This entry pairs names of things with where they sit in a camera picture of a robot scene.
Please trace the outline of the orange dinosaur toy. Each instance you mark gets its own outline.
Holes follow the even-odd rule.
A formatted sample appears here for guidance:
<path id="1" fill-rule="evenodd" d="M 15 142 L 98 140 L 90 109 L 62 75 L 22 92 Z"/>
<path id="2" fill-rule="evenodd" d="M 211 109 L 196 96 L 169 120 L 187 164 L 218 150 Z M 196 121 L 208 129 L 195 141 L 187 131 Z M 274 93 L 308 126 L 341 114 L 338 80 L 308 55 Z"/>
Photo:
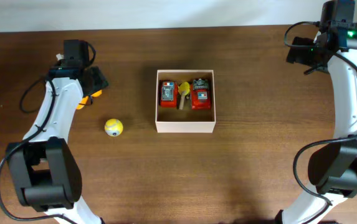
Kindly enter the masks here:
<path id="1" fill-rule="evenodd" d="M 81 110 L 85 106 L 90 106 L 93 104 L 93 99 L 99 97 L 102 94 L 102 90 L 99 90 L 91 95 L 82 98 L 81 102 L 76 107 L 77 110 Z"/>

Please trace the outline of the yellow grey ball toy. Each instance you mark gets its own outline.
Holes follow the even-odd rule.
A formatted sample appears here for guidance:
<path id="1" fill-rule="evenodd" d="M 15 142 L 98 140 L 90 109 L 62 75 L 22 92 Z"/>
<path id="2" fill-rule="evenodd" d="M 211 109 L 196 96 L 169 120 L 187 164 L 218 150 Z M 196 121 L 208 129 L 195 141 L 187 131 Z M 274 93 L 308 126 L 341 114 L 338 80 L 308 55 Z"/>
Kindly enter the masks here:
<path id="1" fill-rule="evenodd" d="M 119 136 L 123 132 L 123 123 L 119 119 L 109 119 L 104 125 L 104 130 L 109 136 Z"/>

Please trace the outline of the red fire truck with ladder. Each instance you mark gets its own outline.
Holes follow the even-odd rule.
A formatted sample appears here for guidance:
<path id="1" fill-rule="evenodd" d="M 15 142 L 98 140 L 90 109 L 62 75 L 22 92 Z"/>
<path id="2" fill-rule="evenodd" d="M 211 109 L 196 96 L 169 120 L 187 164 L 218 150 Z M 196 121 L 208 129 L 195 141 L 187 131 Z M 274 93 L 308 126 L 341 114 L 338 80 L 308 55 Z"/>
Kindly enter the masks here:
<path id="1" fill-rule="evenodd" d="M 162 108 L 175 108 L 177 106 L 178 86 L 172 81 L 161 82 L 160 106 Z"/>

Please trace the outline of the yellow wooden rattle drum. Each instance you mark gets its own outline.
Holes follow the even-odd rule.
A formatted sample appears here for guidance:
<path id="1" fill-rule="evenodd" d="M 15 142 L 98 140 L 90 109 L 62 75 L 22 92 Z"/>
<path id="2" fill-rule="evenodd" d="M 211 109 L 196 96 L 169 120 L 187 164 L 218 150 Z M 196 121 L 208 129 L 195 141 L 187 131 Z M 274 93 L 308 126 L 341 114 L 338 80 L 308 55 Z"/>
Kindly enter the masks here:
<path id="1" fill-rule="evenodd" d="M 180 84 L 178 92 L 181 95 L 179 109 L 182 110 L 184 108 L 186 96 L 190 93 L 190 84 L 188 82 L 183 82 Z"/>

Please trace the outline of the pink box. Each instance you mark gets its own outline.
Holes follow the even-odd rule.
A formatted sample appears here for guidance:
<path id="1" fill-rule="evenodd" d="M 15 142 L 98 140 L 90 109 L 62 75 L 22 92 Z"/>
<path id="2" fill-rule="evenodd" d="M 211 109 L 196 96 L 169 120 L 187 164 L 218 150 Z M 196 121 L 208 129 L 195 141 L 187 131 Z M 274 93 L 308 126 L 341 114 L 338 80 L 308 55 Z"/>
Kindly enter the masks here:
<path id="1" fill-rule="evenodd" d="M 178 85 L 195 79 L 209 82 L 211 108 L 193 110 L 186 100 L 184 108 L 164 108 L 160 106 L 163 81 L 173 81 Z M 216 103 L 213 70 L 158 70 L 156 73 L 155 125 L 158 133 L 212 133 L 216 125 Z"/>

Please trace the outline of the red fire truck grey top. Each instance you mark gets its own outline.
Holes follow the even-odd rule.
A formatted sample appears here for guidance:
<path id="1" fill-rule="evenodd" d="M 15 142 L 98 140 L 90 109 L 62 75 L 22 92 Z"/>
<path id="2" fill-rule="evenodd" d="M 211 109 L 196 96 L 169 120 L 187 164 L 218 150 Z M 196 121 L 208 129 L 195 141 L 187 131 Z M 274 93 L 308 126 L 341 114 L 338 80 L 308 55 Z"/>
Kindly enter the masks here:
<path id="1" fill-rule="evenodd" d="M 191 109 L 211 109 L 210 87 L 208 80 L 195 79 L 191 84 Z"/>

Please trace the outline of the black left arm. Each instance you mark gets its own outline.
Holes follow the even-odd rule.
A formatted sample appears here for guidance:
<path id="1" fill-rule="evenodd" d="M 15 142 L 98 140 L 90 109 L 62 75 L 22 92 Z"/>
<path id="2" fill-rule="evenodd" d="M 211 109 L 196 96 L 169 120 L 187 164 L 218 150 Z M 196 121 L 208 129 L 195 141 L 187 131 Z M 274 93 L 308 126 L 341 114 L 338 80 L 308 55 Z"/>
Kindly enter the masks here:
<path id="1" fill-rule="evenodd" d="M 85 40 L 65 40 L 44 78 L 44 100 L 30 130 L 20 142 L 8 144 L 0 165 L 7 164 L 19 203 L 31 207 L 39 217 L 17 217 L 16 221 L 54 218 L 59 223 L 103 223 L 82 197 L 82 176 L 68 147 L 69 131 L 77 107 L 85 97 L 106 86 L 100 69 L 93 65 L 96 51 Z"/>

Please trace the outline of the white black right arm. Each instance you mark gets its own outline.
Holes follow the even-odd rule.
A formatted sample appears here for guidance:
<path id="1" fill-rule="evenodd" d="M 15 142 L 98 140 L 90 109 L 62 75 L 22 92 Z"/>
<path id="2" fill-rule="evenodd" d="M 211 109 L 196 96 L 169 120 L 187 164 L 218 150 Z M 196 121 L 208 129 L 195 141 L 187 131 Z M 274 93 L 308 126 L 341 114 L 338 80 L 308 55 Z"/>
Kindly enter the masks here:
<path id="1" fill-rule="evenodd" d="M 335 206 L 357 195 L 357 27 L 354 1 L 327 1 L 315 22 L 314 39 L 294 38 L 287 62 L 307 66 L 307 73 L 329 74 L 334 92 L 332 139 L 311 143 L 309 183 L 276 223 L 321 223 Z"/>

